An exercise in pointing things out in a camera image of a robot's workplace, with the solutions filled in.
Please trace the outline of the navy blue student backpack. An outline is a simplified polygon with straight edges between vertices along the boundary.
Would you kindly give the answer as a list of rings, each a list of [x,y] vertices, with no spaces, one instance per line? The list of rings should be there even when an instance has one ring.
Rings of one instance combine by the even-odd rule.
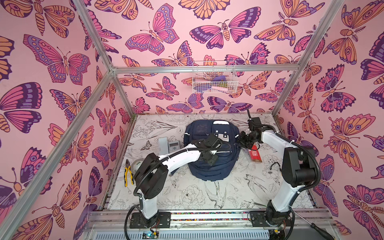
[[[222,120],[197,120],[189,124],[184,145],[199,148],[221,148],[223,152],[202,151],[199,159],[189,163],[193,176],[204,181],[219,181],[228,177],[239,158],[241,148],[236,144],[238,127]]]

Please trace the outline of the grey calculator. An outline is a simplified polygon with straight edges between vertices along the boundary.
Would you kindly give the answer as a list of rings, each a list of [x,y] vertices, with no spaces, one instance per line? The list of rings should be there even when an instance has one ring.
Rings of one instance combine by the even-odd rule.
[[[168,149],[169,149],[169,153],[179,151],[181,149],[180,142],[179,141],[168,142]]]

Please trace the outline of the silver pencil case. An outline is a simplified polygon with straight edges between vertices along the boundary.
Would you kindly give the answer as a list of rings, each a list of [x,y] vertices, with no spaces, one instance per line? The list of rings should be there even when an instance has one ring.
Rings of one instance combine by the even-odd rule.
[[[159,155],[169,154],[168,138],[163,137],[158,139],[159,143]]]

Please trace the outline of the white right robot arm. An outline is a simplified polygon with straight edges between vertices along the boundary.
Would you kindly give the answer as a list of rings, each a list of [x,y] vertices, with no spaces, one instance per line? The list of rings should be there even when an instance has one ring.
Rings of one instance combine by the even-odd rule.
[[[237,144],[251,150],[254,144],[267,144],[282,156],[281,174],[284,179],[275,197],[266,207],[266,221],[271,226],[280,224],[292,214],[292,205],[301,192],[316,187],[321,180],[321,170],[315,150],[289,140],[271,125],[259,118],[249,117],[250,132],[237,137]]]

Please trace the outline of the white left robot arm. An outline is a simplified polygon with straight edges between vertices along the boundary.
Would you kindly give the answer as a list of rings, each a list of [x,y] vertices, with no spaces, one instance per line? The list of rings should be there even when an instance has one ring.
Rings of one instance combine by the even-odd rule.
[[[133,178],[136,186],[133,194],[139,198],[142,217],[152,220],[158,215],[157,196],[162,192],[169,173],[197,161],[214,163],[218,158],[217,153],[229,152],[231,149],[231,144],[210,134],[207,139],[192,141],[173,153],[147,155]]]

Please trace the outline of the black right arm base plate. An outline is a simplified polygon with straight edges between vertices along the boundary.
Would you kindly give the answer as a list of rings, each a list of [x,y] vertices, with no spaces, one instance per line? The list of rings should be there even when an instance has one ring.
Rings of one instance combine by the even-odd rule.
[[[265,212],[250,211],[247,218],[251,222],[252,227],[270,227],[270,224],[267,222]]]

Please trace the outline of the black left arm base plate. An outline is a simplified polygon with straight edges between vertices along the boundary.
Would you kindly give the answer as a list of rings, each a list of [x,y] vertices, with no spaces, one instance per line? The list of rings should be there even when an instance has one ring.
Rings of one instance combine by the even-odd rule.
[[[150,219],[146,219],[142,213],[133,213],[130,221],[130,229],[169,229],[171,225],[171,212],[158,212]]]

